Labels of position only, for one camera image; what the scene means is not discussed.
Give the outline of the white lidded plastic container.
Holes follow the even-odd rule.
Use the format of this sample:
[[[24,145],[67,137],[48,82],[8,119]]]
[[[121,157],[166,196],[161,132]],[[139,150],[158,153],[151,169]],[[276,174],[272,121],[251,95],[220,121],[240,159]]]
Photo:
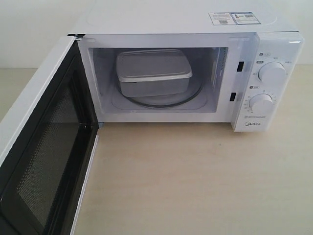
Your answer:
[[[188,59],[178,49],[120,53],[116,73],[122,94],[131,98],[183,93],[193,76]]]

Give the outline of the white microwave door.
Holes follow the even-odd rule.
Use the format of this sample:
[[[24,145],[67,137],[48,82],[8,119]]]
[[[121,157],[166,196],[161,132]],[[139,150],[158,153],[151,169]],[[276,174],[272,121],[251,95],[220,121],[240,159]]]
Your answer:
[[[63,37],[0,123],[1,234],[73,234],[98,128],[79,38]]]

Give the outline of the white Midea microwave oven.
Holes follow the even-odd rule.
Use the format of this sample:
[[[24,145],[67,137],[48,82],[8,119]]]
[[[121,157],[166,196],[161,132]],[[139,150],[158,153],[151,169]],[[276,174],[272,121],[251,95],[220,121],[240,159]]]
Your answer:
[[[213,25],[208,13],[214,12],[252,12],[260,24]],[[97,0],[69,35],[79,38],[100,123],[229,123],[236,132],[268,130],[304,43],[297,27],[266,0]],[[149,109],[120,95],[114,85],[118,55],[154,49],[183,52],[193,75],[206,80],[196,98]],[[284,81],[259,79],[269,62],[284,66]],[[258,94],[272,98],[270,113],[250,109]]]

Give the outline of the glass turntable plate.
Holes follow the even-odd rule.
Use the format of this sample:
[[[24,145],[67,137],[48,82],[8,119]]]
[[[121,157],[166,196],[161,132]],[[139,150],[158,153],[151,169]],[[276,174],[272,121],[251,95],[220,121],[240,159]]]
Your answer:
[[[115,79],[114,85],[121,96],[133,104],[149,109],[169,109],[183,105],[196,98],[204,88],[206,80],[198,75],[190,78],[188,88],[185,92],[179,94],[167,94],[145,97],[128,97],[122,93],[121,86]]]

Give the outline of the lower white timer knob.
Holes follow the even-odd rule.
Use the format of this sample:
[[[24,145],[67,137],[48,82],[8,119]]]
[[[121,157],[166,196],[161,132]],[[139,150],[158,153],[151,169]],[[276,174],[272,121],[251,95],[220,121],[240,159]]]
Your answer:
[[[274,109],[274,103],[268,94],[258,94],[251,98],[249,107],[253,113],[268,114]]]

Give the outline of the upper white power knob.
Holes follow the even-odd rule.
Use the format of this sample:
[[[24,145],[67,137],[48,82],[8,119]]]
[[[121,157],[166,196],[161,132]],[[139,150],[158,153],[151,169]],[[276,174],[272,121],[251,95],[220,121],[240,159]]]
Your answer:
[[[258,77],[263,83],[274,83],[284,81],[287,73],[281,63],[269,62],[260,68]]]

